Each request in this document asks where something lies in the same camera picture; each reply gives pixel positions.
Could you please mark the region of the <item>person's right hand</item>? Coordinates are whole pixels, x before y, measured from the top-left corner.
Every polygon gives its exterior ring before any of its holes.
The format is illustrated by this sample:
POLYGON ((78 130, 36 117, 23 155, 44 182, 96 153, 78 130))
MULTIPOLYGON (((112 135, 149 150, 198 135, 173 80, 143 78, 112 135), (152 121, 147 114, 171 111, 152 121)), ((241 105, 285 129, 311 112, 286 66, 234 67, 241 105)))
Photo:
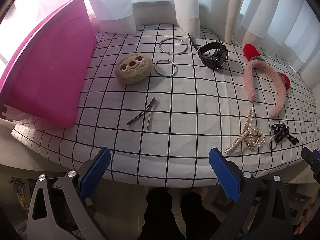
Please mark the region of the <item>person's right hand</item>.
POLYGON ((311 215, 312 215, 315 203, 317 202, 318 198, 319 198, 319 192, 317 193, 317 195, 315 197, 313 197, 312 201, 310 202, 310 205, 309 205, 308 209, 306 210, 306 213, 305 213, 303 220, 300 222, 299 226, 297 226, 296 230, 293 233, 294 235, 299 235, 304 231, 304 229, 306 227, 306 223, 311 220, 311 215))

